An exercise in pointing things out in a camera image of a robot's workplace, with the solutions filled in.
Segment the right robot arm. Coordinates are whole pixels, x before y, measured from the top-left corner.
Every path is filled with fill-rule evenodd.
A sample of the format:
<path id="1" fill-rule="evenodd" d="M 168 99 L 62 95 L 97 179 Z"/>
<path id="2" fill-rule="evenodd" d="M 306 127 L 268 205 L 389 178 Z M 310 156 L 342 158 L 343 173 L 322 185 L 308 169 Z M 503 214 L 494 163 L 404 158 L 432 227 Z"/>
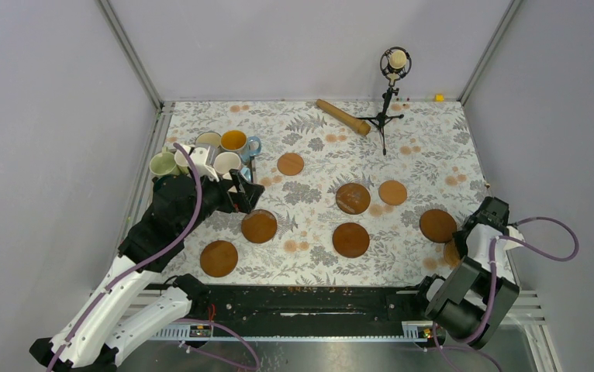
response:
<path id="1" fill-rule="evenodd" d="M 505 274 L 492 279 L 492 266 L 502 254 L 489 252 L 491 240 L 508 236 L 509 205 L 486 197 L 457 232 L 450 244 L 461 260 L 446 278 L 423 279 L 413 298 L 414 312 L 437 323 L 458 342 L 480 350 L 493 336 L 519 296 L 520 288 Z"/>

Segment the dark scuffed brown coaster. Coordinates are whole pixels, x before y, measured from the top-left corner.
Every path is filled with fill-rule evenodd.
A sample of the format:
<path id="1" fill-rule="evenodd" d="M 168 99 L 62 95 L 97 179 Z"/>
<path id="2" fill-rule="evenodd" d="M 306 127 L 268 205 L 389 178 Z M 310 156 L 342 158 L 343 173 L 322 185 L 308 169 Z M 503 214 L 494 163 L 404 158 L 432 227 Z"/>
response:
<path id="1" fill-rule="evenodd" d="M 342 212 L 359 215 L 369 208 L 371 195 L 364 185 L 347 183 L 337 189 L 335 201 Z"/>

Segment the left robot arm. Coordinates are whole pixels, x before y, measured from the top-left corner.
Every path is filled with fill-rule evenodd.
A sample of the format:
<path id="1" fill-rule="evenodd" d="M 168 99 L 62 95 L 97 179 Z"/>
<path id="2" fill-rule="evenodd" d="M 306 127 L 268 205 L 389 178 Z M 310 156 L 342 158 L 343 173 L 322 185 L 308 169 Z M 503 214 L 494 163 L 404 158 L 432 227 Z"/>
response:
<path id="1" fill-rule="evenodd" d="M 190 274 L 140 312 L 127 319 L 123 315 L 184 249 L 189 233 L 214 212 L 252 212 L 264 190 L 239 171 L 221 181 L 190 174 L 159 178 L 150 206 L 129 230 L 88 302 L 58 334 L 37 339 L 30 354 L 48 371 L 114 371 L 169 323 L 184 315 L 202 317 L 209 307 L 206 288 Z"/>

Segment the woven rattan coaster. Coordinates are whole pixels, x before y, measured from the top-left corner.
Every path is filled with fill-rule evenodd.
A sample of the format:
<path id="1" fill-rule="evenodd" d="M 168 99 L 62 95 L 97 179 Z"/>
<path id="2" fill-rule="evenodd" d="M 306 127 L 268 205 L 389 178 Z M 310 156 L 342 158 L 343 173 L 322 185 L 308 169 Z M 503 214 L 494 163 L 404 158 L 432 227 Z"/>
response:
<path id="1" fill-rule="evenodd" d="M 461 254 L 456 247 L 455 241 L 451 240 L 444 245 L 444 262 L 451 268 L 456 268 L 461 262 Z"/>

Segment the glossy brown coaster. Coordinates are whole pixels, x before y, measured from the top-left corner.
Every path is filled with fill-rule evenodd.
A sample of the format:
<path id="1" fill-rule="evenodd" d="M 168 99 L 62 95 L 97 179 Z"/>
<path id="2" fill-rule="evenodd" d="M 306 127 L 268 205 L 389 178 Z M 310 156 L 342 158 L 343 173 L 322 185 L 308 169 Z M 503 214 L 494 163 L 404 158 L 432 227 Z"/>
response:
<path id="1" fill-rule="evenodd" d="M 266 243 L 273 239 L 278 230 L 276 217 L 269 211 L 252 211 L 241 222 L 241 232 L 251 243 Z"/>

